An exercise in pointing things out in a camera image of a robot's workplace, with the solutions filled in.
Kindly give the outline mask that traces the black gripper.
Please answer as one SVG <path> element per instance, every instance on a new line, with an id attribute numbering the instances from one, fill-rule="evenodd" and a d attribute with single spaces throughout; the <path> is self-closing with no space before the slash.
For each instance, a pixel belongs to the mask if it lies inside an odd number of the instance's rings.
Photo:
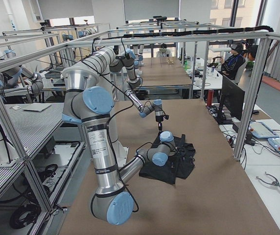
<path id="1" fill-rule="evenodd" d="M 162 122 L 163 122 L 163 115 L 155 116 L 155 120 L 156 120 L 156 122 L 158 122 L 158 130 L 159 130 L 159 132 L 163 131 L 163 124 L 162 124 Z"/>

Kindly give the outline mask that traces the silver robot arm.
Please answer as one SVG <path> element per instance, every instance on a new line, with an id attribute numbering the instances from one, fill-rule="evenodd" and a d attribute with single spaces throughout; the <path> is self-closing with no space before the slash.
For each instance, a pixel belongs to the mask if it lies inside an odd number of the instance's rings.
<path id="1" fill-rule="evenodd" d="M 102 73 L 73 66 L 65 69 L 63 76 L 69 84 L 62 120 L 86 127 L 86 143 L 98 182 L 90 200 L 91 213 L 110 224 L 121 225 L 130 218 L 135 204 L 126 183 L 148 161 L 164 166 L 169 155 L 176 150 L 174 137 L 169 131 L 161 132 L 157 147 L 141 149 L 132 161 L 119 168 L 109 133 L 110 112 L 114 101 L 104 87 L 97 85 Z"/>
<path id="2" fill-rule="evenodd" d="M 120 55 L 116 55 L 114 61 L 109 65 L 110 72 L 118 73 L 125 68 L 128 80 L 122 84 L 122 93 L 129 98 L 133 105 L 138 109 L 142 118 L 147 117 L 150 113 L 155 113 L 155 120 L 158 123 L 158 130 L 162 132 L 164 119 L 168 119 L 168 115 L 163 111 L 162 100 L 156 99 L 152 103 L 145 105 L 136 96 L 134 89 L 142 85 L 142 79 L 136 74 L 136 56 L 130 49 L 125 49 Z"/>

